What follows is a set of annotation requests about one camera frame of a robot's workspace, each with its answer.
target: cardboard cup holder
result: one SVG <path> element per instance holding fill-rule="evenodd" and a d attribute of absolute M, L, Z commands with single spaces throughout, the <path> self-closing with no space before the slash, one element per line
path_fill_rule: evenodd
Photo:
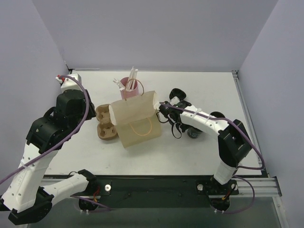
<path fill-rule="evenodd" d="M 110 140 L 117 137 L 117 131 L 110 118 L 109 104 L 103 104 L 96 108 L 96 119 L 99 121 L 97 134 L 100 139 Z"/>

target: white table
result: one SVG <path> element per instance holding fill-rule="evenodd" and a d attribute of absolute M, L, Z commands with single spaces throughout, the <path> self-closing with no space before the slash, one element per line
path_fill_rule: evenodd
<path fill-rule="evenodd" d="M 82 77 L 95 107 L 121 99 L 113 78 L 129 72 L 74 71 Z M 238 92 L 231 73 L 142 72 L 137 78 L 145 91 L 155 90 L 160 101 L 169 100 L 173 88 L 187 94 L 186 100 L 206 113 L 222 112 L 227 118 L 242 121 L 248 131 Z M 95 175 L 212 175 L 220 158 L 217 141 L 206 134 L 181 139 L 171 134 L 171 126 L 162 124 L 162 136 L 124 149 L 119 138 L 103 141 L 97 136 L 98 121 L 86 121 L 79 133 L 66 142 L 50 163 L 46 175 L 63 175 L 87 169 Z M 252 150 L 242 161 L 258 167 Z M 239 175 L 261 175 L 260 171 L 239 170 Z"/>

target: bag handle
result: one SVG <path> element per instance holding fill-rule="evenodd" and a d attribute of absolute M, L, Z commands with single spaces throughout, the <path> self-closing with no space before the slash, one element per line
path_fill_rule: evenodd
<path fill-rule="evenodd" d="M 150 118 L 148 117 L 147 118 L 148 120 L 149 120 L 149 122 L 150 122 L 150 130 L 148 131 L 148 133 L 146 133 L 146 134 L 138 134 L 135 130 L 134 130 L 134 128 L 133 128 L 133 126 L 132 126 L 132 124 L 131 123 L 129 123 L 129 125 L 130 125 L 130 127 L 131 127 L 131 129 L 132 129 L 132 131 L 135 133 L 135 134 L 137 134 L 138 136 L 147 136 L 148 134 L 150 134 L 151 133 L 151 131 L 152 131 L 152 122 L 151 122 L 151 120 L 150 120 Z"/>
<path fill-rule="evenodd" d="M 126 85 L 130 82 L 130 81 L 132 81 L 132 80 L 135 80 L 136 82 L 139 82 L 141 85 L 142 85 L 142 95 L 144 94 L 144 87 L 143 87 L 143 84 L 140 82 L 140 80 L 137 80 L 137 79 L 135 79 L 135 78 L 131 78 L 131 79 L 129 79 L 128 81 L 127 81 L 127 83 L 126 83 Z M 127 100 L 127 98 L 125 97 L 125 92 L 126 92 L 126 89 L 124 89 L 124 92 L 123 92 L 123 96 L 124 96 L 124 99 L 125 99 L 125 101 Z"/>

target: gray floor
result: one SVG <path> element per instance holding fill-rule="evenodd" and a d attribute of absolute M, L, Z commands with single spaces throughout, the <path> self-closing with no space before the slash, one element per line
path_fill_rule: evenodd
<path fill-rule="evenodd" d="M 238 209 L 251 199 L 234 198 L 231 208 Z M 80 214 L 76 199 L 57 204 L 42 221 L 30 228 L 97 227 L 200 227 L 200 228 L 277 228 L 280 227 L 272 198 L 256 199 L 253 207 L 234 215 L 215 214 L 212 209 L 117 209 L 111 212 Z"/>

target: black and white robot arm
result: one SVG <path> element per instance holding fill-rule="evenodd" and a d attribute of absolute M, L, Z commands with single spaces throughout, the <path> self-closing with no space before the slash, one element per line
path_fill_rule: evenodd
<path fill-rule="evenodd" d="M 69 76 L 81 83 L 78 74 Z M 24 166 L 24 169 L 14 176 L 0 200 L 0 210 L 10 210 L 9 219 L 15 225 L 38 222 L 61 200 L 96 187 L 96 177 L 87 170 L 81 170 L 58 183 L 40 186 L 50 162 L 62 145 L 33 164 L 25 166 L 71 134 L 84 117 L 86 109 L 84 92 L 71 79 L 57 79 L 61 83 L 62 94 L 57 97 L 56 106 L 32 124 L 19 165 L 19 167 Z M 86 120 L 93 117 L 95 117 L 95 109 L 89 98 Z"/>
<path fill-rule="evenodd" d="M 174 107 L 189 110 L 191 113 L 175 109 Z M 227 121 L 210 119 L 210 117 L 224 117 L 222 113 L 213 112 L 207 114 L 191 103 L 179 100 L 176 96 L 173 97 L 170 102 L 162 103 L 159 110 L 165 118 L 169 120 L 172 127 L 176 126 L 176 128 L 178 130 L 181 129 L 182 132 L 187 130 L 189 137 L 197 138 L 204 132 L 218 141 L 220 164 L 213 178 L 220 185 L 228 183 L 237 171 L 239 163 L 252 149 L 243 136 L 233 126 L 229 125 Z M 248 137 L 241 121 L 235 120 L 233 123 Z"/>

